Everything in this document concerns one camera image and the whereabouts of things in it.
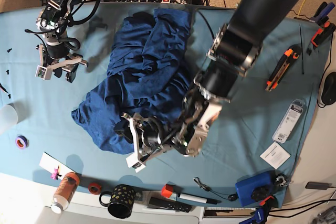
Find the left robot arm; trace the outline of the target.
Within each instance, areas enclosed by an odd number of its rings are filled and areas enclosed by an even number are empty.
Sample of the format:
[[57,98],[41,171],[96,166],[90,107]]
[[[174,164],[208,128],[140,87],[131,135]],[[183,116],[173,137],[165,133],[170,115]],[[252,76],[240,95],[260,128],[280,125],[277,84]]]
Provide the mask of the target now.
[[238,77],[244,77],[258,58],[264,39],[280,24],[298,0],[241,0],[229,22],[213,40],[200,70],[187,91],[176,122],[165,126],[156,117],[122,115],[115,130],[133,143],[127,166],[136,172],[147,161],[175,149],[197,156]]

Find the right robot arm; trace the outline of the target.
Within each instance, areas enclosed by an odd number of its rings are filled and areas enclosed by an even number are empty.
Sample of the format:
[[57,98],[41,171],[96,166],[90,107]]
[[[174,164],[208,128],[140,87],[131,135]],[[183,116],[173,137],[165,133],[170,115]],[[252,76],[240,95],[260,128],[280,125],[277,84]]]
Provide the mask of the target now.
[[72,83],[76,77],[79,65],[88,66],[83,56],[77,51],[81,47],[78,39],[69,37],[67,28],[86,23],[94,16],[101,0],[96,0],[93,10],[78,21],[73,20],[76,12],[74,7],[81,7],[86,0],[49,0],[36,19],[37,32],[25,29],[28,34],[35,35],[41,40],[36,46],[39,62],[35,76],[49,80],[52,76],[60,78],[66,73],[66,81]]

